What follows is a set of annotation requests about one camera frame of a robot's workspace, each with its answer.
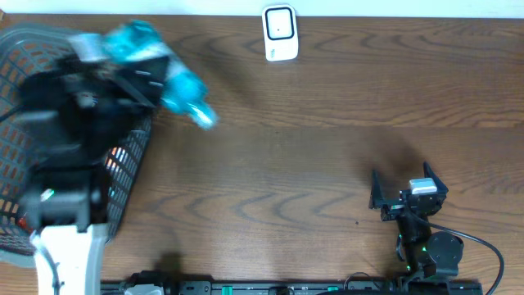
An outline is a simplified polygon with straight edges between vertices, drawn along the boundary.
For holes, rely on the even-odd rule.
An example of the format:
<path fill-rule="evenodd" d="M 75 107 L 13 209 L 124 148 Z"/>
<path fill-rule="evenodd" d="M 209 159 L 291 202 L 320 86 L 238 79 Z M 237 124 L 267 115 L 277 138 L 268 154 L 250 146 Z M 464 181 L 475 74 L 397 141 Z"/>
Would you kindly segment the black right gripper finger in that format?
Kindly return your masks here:
<path fill-rule="evenodd" d="M 438 193 L 448 193 L 449 189 L 447 186 L 440 180 L 440 178 L 436 175 L 436 173 L 431 168 L 430 164 L 427 161 L 423 162 L 423 172 L 424 176 L 426 178 L 430 178 L 433 180 L 436 186 L 436 191 Z"/>
<path fill-rule="evenodd" d="M 379 176 L 376 170 L 372 171 L 372 187 L 370 193 L 369 209 L 380 209 L 385 203 Z"/>

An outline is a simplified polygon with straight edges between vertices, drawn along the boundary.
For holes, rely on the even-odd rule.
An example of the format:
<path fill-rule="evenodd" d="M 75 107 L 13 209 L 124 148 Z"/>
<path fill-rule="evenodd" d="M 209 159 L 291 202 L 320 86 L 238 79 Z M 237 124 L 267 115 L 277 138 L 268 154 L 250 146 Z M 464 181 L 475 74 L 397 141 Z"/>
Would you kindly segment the teal mouthwash bottle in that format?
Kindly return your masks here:
<path fill-rule="evenodd" d="M 150 23 L 133 20 L 120 25 L 105 35 L 103 46 L 119 63 L 168 58 L 166 86 L 161 97 L 163 106 L 188 116 L 202 129 L 216 125 L 218 116 L 206 103 L 208 88 L 203 80 L 185 65 Z"/>

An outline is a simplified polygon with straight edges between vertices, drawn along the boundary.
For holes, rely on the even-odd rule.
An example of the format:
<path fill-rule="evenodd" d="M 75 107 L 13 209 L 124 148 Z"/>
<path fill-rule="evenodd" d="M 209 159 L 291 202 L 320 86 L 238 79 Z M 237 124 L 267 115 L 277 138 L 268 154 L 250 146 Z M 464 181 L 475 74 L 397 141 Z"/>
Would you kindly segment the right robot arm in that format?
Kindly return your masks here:
<path fill-rule="evenodd" d="M 447 286 L 459 274 L 463 257 L 461 238 L 444 230 L 431 231 L 427 218 L 442 208 L 449 190 L 426 162 L 423 172 L 395 198 L 386 197 L 378 172 L 372 172 L 369 207 L 380 210 L 383 221 L 393 220 L 398 226 L 397 254 L 407 263 L 407 274 L 397 284 L 405 292 L 424 284 Z"/>

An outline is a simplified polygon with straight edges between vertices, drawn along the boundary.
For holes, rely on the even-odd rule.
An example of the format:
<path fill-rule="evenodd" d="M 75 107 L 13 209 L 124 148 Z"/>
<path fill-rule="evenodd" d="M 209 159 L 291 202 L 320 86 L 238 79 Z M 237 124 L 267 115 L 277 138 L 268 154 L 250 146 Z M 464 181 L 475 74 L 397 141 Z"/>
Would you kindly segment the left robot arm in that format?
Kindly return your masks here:
<path fill-rule="evenodd" d="M 41 294 L 98 294 L 106 242 L 118 226 L 165 89 L 168 60 L 121 66 L 63 57 L 21 85 L 16 120 L 38 162 L 20 194 Z"/>

